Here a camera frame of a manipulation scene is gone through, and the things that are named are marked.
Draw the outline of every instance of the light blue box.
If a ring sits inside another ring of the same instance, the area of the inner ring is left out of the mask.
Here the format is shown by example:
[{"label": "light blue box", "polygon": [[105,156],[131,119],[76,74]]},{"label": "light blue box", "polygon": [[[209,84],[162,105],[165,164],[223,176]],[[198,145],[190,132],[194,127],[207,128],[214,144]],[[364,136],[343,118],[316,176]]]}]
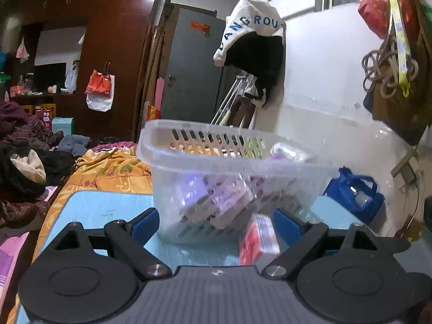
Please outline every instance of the light blue box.
[{"label": "light blue box", "polygon": [[51,123],[52,132],[56,133],[60,130],[63,131],[63,135],[73,134],[73,118],[53,118]]}]

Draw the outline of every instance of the gray metal door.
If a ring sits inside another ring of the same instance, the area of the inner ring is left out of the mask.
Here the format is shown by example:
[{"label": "gray metal door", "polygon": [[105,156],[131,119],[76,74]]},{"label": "gray metal door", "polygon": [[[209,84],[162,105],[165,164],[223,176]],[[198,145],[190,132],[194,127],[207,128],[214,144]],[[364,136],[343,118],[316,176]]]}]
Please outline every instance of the gray metal door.
[{"label": "gray metal door", "polygon": [[180,9],[163,90],[163,119],[210,123],[213,119],[222,68],[213,55],[225,22]]}]

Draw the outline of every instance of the cable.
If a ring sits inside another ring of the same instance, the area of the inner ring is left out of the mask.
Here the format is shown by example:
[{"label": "cable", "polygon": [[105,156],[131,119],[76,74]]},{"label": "cable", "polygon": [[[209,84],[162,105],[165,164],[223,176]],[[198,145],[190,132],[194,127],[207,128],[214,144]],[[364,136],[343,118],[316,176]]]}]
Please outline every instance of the cable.
[{"label": "cable", "polygon": [[405,234],[405,232],[406,232],[406,231],[408,230],[408,228],[410,227],[411,223],[412,223],[413,220],[414,220],[414,216],[416,215],[417,208],[419,207],[419,200],[418,200],[418,199],[419,199],[419,197],[420,197],[420,191],[419,191],[418,185],[417,185],[417,184],[414,184],[414,185],[415,185],[416,188],[417,188],[417,203],[416,203],[416,209],[414,210],[413,216],[411,217],[411,220],[410,220],[410,222],[408,223],[408,225],[407,225],[407,227],[405,228],[405,230],[403,231],[401,237]]},{"label": "cable", "polygon": [[[404,201],[404,203],[403,203],[403,210],[402,210],[402,213],[400,214],[400,217],[397,219],[397,221],[396,222],[394,222],[395,224],[397,224],[399,221],[400,221],[400,219],[403,217],[403,214],[405,213],[405,208],[407,207],[407,197],[408,197],[408,191],[405,191],[405,201]],[[393,231],[393,229],[394,229],[394,226],[392,226],[391,228],[390,228],[390,230],[388,231],[388,233],[386,234],[386,237]]]}]

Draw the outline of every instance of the striped clothing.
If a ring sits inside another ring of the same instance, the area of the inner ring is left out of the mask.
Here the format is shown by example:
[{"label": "striped clothing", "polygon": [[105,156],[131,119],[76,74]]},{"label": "striped clothing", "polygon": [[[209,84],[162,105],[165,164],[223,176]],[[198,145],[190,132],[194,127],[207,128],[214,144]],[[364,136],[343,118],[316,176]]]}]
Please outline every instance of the striped clothing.
[{"label": "striped clothing", "polygon": [[27,124],[16,126],[13,132],[4,136],[0,142],[9,143],[14,146],[28,146],[31,138],[36,138],[52,147],[59,144],[63,138],[63,132],[53,133],[44,127],[44,124],[38,117],[30,116]]}]

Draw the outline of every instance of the red bag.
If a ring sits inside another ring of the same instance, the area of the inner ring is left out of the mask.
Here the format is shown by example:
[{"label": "red bag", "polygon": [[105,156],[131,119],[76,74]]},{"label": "red bag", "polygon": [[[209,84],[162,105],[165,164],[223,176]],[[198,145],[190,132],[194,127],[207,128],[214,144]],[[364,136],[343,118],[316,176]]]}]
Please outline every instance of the red bag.
[{"label": "red bag", "polygon": [[[419,36],[419,22],[411,0],[399,0],[402,21],[409,42],[416,42]],[[359,13],[369,29],[385,39],[388,34],[390,20],[390,4],[388,0],[362,0]]]},{"label": "red bag", "polygon": [[42,123],[44,124],[44,127],[51,130],[51,123],[53,121],[54,111],[53,110],[47,110],[46,108],[43,108],[40,110],[36,110],[35,114],[42,121]]},{"label": "red bag", "polygon": [[98,73],[96,70],[93,70],[92,75],[90,76],[89,83],[87,84],[86,94],[94,94],[96,89],[102,85],[102,73]]},{"label": "red bag", "polygon": [[111,97],[111,75],[109,74],[110,64],[105,62],[104,72],[98,73],[96,70],[93,71],[89,84],[87,85],[86,94],[95,94],[105,97]]}]

